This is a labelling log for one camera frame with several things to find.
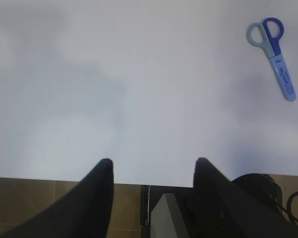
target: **floor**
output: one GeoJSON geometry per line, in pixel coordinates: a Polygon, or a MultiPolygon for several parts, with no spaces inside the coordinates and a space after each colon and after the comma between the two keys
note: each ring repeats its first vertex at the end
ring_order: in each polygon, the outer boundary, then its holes
{"type": "MultiPolygon", "coordinates": [[[[284,200],[298,191],[298,177],[272,176],[284,190],[284,200]]],[[[0,233],[7,231],[57,201],[76,182],[0,178],[0,233]]],[[[140,238],[139,185],[115,185],[108,238],[140,238]]],[[[293,203],[298,218],[298,198],[293,203]]]]}

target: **light blue handle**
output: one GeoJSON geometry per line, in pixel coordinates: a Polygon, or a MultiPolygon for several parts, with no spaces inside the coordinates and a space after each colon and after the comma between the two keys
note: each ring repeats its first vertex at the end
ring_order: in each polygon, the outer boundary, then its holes
{"type": "Polygon", "coordinates": [[[269,62],[285,99],[291,102],[294,101],[297,96],[283,55],[272,57],[269,59],[269,62]]]}
{"type": "Polygon", "coordinates": [[[247,38],[247,41],[252,46],[262,48],[267,58],[270,59],[271,57],[275,56],[274,49],[273,49],[272,45],[270,44],[269,38],[266,34],[264,25],[262,23],[255,22],[255,23],[250,24],[246,30],[246,38],[247,38]],[[252,31],[255,27],[258,27],[259,32],[263,38],[263,41],[261,43],[254,41],[254,39],[252,37],[252,31]]]}

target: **blue scissors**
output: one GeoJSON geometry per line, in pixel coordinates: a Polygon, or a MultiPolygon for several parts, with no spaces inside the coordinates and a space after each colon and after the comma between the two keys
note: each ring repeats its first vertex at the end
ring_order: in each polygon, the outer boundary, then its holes
{"type": "Polygon", "coordinates": [[[282,51],[279,46],[279,40],[283,36],[284,30],[284,25],[280,20],[274,17],[270,17],[264,19],[262,23],[255,22],[250,24],[246,31],[246,38],[252,46],[262,48],[270,62],[270,65],[274,71],[274,74],[285,99],[292,102],[296,99],[297,96],[292,83],[292,79],[290,78],[290,75],[288,73],[282,51]],[[275,22],[278,25],[279,32],[276,37],[272,37],[272,34],[268,29],[267,23],[269,21],[275,22]],[[261,43],[255,42],[251,36],[254,27],[258,27],[259,29],[259,32],[263,39],[261,43]]]}

